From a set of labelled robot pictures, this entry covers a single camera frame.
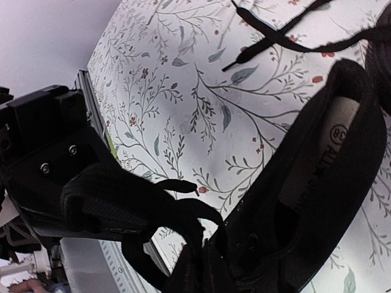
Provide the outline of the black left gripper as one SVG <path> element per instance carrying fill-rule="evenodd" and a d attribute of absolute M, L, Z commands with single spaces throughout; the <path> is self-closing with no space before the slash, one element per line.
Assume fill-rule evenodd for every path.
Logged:
<path fill-rule="evenodd" d="M 120 166 L 87 121 L 81 90 L 52 85 L 1 105 L 1 185 L 33 238 L 45 248 L 64 237 L 119 241 L 142 234 L 150 222 L 114 202 L 102 180 L 90 195 L 69 181 L 98 167 Z"/>

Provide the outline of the black front canvas sneaker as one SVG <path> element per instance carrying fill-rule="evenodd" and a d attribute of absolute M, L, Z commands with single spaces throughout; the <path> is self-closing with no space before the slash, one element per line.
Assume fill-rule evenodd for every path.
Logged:
<path fill-rule="evenodd" d="M 114 202 L 150 222 L 122 236 L 122 254 L 161 292 L 299 292 L 356 216 L 386 141 L 367 72 L 339 60 L 226 219 L 198 199 L 174 199 L 194 183 L 111 172 Z"/>

